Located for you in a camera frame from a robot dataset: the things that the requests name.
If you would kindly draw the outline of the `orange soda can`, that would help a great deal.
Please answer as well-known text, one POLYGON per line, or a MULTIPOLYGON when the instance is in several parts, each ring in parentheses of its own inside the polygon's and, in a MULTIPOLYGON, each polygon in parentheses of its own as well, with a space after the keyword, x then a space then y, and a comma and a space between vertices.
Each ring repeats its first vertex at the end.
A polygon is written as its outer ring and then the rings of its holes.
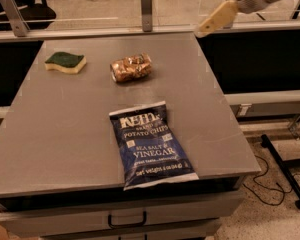
POLYGON ((127 56, 112 62, 110 72, 117 83, 141 79, 152 72, 152 60, 147 53, 127 56))

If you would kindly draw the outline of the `blue potato chips bag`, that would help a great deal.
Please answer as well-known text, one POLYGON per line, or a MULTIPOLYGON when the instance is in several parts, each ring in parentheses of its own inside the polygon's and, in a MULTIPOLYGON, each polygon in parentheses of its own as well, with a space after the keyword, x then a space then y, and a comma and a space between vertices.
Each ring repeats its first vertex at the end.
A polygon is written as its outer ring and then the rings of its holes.
POLYGON ((167 123, 166 102, 109 114, 124 168, 124 190, 199 177, 167 123))

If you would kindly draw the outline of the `green and yellow sponge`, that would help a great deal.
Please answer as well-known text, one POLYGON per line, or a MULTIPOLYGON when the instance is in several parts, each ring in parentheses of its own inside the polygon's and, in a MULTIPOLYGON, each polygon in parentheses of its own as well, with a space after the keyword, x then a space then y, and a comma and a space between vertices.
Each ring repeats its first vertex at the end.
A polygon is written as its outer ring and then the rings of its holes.
POLYGON ((86 65, 84 55, 75 55, 67 52, 56 52, 44 63, 47 70, 57 70, 66 74, 77 74, 86 65))

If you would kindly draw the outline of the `black stand leg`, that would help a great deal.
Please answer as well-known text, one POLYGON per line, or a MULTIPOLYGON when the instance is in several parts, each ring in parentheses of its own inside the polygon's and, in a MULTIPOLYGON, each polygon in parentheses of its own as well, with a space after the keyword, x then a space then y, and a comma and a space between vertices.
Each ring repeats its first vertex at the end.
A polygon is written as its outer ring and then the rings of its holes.
POLYGON ((267 148, 269 152, 271 153, 273 159, 279 166, 281 172, 289 182, 290 186, 292 187, 292 190, 297 195, 298 199, 295 201, 295 206, 300 209, 300 185, 297 183, 296 179, 290 172, 291 168, 297 168, 300 167, 300 159, 292 159, 292 160, 283 160, 280 156, 280 154, 277 152, 276 148, 272 144, 271 140, 268 138, 266 134, 263 134, 261 136, 261 146, 263 148, 267 148))

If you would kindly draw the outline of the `horizontal metal rail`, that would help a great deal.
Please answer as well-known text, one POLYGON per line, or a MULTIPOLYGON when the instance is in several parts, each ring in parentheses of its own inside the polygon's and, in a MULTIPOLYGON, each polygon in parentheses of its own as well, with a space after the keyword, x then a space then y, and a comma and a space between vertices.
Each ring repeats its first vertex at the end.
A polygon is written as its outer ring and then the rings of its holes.
MULTIPOLYGON (((258 32, 300 29, 300 20, 235 22, 215 31, 215 34, 258 32)), ((67 30, 30 30, 24 37, 17 37, 12 31, 0 31, 0 43, 36 40, 59 40, 105 36, 149 35, 166 33, 193 33, 195 25, 155 26, 151 32, 144 32, 140 27, 103 28, 103 29, 67 29, 67 30)))

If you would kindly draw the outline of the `middle metal bracket post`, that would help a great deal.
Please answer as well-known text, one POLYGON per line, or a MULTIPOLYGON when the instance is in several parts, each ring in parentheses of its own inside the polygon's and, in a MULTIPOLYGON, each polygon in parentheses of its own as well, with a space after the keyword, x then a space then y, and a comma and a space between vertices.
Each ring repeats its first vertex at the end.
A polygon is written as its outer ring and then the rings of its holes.
POLYGON ((152 0, 141 0, 141 20, 142 30, 144 32, 151 32, 153 29, 152 0))

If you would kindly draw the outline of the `metal bracket post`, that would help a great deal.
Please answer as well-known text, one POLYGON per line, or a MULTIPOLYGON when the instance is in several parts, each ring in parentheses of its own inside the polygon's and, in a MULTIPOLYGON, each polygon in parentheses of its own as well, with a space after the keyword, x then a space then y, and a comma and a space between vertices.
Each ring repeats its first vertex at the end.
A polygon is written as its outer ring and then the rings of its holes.
POLYGON ((11 29, 16 37, 26 37, 29 32, 29 27, 24 21, 15 0, 0 0, 11 29))
POLYGON ((142 30, 144 32, 151 32, 153 29, 152 0, 141 0, 141 20, 142 30))

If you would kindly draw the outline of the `left metal bracket post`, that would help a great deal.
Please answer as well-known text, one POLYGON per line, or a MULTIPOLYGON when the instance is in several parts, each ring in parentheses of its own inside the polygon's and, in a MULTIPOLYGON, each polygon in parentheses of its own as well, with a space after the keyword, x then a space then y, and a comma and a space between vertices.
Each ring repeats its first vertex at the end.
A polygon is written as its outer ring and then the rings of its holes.
POLYGON ((24 21, 15 0, 0 0, 11 29, 16 37, 26 37, 29 32, 29 27, 24 21))

